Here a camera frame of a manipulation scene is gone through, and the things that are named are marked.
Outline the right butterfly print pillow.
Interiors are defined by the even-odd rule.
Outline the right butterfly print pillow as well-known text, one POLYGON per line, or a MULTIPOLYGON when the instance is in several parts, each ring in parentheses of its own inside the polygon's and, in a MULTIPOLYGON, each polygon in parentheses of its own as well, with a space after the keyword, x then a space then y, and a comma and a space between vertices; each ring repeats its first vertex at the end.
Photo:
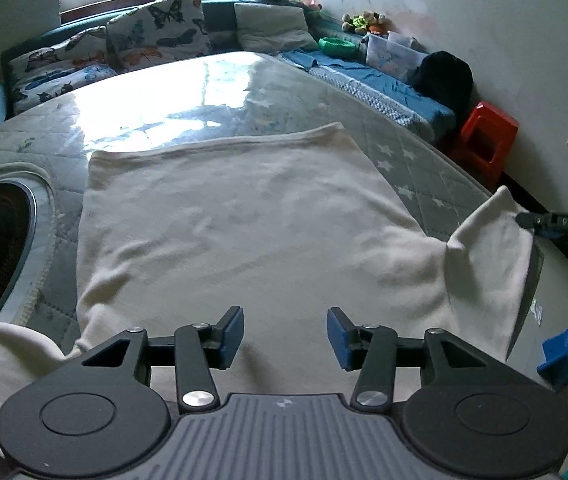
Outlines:
POLYGON ((199 58, 212 51, 203 0, 155 0, 116 16, 106 28, 124 70, 199 58))

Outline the clear plastic storage box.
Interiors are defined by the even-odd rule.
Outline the clear plastic storage box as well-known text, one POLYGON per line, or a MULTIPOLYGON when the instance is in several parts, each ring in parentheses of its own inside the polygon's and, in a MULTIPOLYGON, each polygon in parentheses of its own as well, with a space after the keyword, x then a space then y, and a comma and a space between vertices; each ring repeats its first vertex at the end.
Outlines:
POLYGON ((367 34, 365 63, 402 82, 417 71, 427 54, 398 44, 390 38, 367 34))

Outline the cream knit sweater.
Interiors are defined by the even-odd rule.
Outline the cream knit sweater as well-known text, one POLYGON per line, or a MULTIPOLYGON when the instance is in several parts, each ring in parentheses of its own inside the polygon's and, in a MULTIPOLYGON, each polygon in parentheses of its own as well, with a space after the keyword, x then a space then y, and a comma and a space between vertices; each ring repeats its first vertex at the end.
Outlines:
POLYGON ((345 392, 326 339, 341 307, 406 337, 441 327, 504 360, 539 258, 497 190, 428 236, 348 131, 97 152, 78 228, 72 356, 139 326, 167 336, 237 304, 246 336, 223 392, 345 392))

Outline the butterfly print pillow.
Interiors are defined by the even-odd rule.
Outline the butterfly print pillow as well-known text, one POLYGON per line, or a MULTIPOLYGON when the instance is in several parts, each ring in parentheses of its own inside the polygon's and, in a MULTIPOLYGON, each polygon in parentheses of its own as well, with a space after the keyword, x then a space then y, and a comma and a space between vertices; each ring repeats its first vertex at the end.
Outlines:
POLYGON ((212 51, 203 0, 155 0, 116 16, 106 28, 124 70, 199 58, 212 51))
POLYGON ((91 27, 8 63, 15 115, 93 82, 116 76, 109 65, 107 29, 91 27))

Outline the blue corner sofa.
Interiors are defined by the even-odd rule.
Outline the blue corner sofa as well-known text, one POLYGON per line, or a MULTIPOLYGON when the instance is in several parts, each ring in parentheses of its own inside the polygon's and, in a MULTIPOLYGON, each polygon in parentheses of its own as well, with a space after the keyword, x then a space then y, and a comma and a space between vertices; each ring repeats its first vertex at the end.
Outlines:
MULTIPOLYGON (((234 6, 242 2, 249 1, 203 0, 203 16, 214 53, 239 49, 234 6)), ((8 91, 11 61, 38 48, 59 44, 83 29, 104 26, 128 11, 130 10, 122 8, 84 16, 4 51, 0 56, 3 71, 3 81, 0 83, 0 124, 14 116, 14 98, 8 91)), ((459 133, 458 118, 449 107, 418 92, 410 84, 363 63, 364 50, 369 41, 357 40, 352 35, 346 35, 343 39, 353 42, 357 46, 357 52, 341 58, 327 55, 321 50, 286 50, 276 52, 275 56, 346 91, 430 144, 436 145, 452 139, 459 133)))

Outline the colourful toy near panda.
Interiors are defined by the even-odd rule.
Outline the colourful toy near panda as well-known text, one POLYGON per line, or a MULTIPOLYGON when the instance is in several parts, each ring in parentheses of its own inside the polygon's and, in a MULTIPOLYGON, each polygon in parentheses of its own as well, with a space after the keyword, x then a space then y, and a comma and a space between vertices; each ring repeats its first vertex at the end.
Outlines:
POLYGON ((312 11, 321 11, 323 9, 322 3, 319 0, 290 0, 294 3, 299 3, 307 9, 312 11))

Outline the small plush toys pile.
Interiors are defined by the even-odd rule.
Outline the small plush toys pile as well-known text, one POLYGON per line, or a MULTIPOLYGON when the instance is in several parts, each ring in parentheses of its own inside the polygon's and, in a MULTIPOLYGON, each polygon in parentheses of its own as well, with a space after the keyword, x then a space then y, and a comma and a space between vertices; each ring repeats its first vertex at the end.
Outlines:
POLYGON ((341 30, 349 34, 385 36, 391 28, 392 22, 389 18, 377 12, 365 11, 354 16, 343 14, 341 18, 341 30))

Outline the green plastic bowl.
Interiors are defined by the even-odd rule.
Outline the green plastic bowl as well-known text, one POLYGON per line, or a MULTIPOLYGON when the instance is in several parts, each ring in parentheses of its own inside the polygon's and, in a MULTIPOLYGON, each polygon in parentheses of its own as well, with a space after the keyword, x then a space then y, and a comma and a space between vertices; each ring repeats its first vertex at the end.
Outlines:
POLYGON ((357 44, 337 37, 323 37, 317 43, 320 50, 332 58, 353 58, 359 51, 357 44))

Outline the red plastic stool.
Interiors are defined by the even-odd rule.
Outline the red plastic stool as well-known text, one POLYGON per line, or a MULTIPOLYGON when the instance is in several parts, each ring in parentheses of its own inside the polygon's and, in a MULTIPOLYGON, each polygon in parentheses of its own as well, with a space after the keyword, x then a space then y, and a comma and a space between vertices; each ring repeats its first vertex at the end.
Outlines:
POLYGON ((518 129, 519 123, 512 116, 487 101, 480 101, 465 122, 450 158, 485 188, 494 190, 518 129))

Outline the left butterfly print pillow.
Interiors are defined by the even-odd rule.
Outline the left butterfly print pillow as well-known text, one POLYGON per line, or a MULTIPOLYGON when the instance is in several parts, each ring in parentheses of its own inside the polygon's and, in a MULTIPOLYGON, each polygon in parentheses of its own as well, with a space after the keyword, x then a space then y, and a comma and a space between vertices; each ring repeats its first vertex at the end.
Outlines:
POLYGON ((109 65, 107 29, 91 27, 8 63, 15 115, 93 82, 116 76, 109 65))

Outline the black bag on sofa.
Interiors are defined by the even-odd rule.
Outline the black bag on sofa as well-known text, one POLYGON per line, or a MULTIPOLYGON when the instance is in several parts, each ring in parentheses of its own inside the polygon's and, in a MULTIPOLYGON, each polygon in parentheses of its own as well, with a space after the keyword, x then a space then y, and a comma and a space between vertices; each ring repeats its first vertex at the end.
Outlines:
POLYGON ((470 112, 474 79, 470 66, 447 51, 426 55, 409 79, 422 96, 437 101, 462 122, 470 112))

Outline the grey plain cushion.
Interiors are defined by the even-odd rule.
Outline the grey plain cushion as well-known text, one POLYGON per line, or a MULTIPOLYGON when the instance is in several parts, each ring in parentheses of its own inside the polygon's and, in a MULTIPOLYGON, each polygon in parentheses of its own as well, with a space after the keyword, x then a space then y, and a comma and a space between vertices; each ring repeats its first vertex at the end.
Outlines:
POLYGON ((305 12, 297 6, 236 2, 234 12, 237 41, 243 50, 276 53, 319 48, 309 32, 305 12))

